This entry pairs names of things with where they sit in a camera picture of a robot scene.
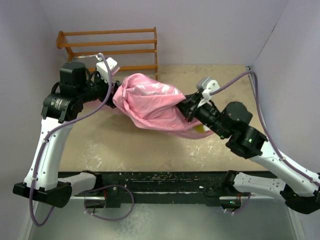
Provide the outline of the yellow white pillow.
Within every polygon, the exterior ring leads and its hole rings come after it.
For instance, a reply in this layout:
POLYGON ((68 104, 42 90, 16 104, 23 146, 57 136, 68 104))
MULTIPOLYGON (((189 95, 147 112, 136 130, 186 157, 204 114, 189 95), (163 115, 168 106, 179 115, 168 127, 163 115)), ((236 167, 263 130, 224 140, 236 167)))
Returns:
POLYGON ((197 125, 193 129, 201 134, 205 134, 211 131, 210 128, 208 128, 206 125, 203 125, 203 124, 197 125))

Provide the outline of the pink pillowcase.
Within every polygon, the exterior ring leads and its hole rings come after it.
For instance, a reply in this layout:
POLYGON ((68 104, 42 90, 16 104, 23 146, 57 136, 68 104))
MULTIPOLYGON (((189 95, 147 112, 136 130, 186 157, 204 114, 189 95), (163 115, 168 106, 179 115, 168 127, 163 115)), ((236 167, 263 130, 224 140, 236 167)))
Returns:
POLYGON ((203 125, 194 119, 187 122, 177 104, 185 95, 175 86, 154 80, 142 73, 125 77, 117 89, 113 103, 116 108, 107 105, 103 110, 120 116, 128 116, 140 129, 160 131, 185 139, 203 139, 213 134, 212 131, 199 133, 194 130, 203 125))

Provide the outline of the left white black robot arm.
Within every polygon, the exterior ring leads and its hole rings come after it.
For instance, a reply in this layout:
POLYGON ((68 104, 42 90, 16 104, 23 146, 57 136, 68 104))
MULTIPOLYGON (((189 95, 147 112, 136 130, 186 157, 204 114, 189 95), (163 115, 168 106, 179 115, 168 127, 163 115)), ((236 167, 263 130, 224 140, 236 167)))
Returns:
POLYGON ((99 173, 83 171, 69 180, 58 179, 59 166, 67 138, 79 121, 84 104, 100 100, 113 106, 112 94, 119 87, 112 76, 119 70, 111 57, 99 61, 89 73, 82 62, 67 62, 59 70, 60 80, 44 99, 41 110, 41 130, 31 167, 23 182, 16 183, 12 192, 53 207, 63 208, 69 199, 87 191, 98 196, 103 191, 99 173))

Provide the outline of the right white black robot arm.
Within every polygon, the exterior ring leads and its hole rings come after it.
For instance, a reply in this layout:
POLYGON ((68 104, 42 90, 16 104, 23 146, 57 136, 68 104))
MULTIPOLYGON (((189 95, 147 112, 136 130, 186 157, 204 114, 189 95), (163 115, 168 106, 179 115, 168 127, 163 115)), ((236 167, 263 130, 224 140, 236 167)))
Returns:
POLYGON ((186 121, 200 121, 220 139, 227 139, 225 146, 233 154, 263 166, 275 176, 268 178, 229 170, 221 185, 226 195, 254 193, 272 197, 305 215, 320 209, 320 175, 275 150, 270 137, 249 125, 253 115, 243 103, 230 102, 223 111, 212 101, 202 106, 199 103, 200 92, 196 92, 176 106, 186 121))

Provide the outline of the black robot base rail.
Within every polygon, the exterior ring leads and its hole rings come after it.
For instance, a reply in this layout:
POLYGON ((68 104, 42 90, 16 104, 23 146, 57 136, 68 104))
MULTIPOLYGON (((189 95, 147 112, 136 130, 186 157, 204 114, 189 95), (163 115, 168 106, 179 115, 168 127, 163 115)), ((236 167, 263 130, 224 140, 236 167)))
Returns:
POLYGON ((249 196, 225 188, 224 171, 102 172, 100 187, 106 190, 82 192, 87 200, 106 200, 108 208, 121 204, 200 204, 208 207, 232 205, 249 196))

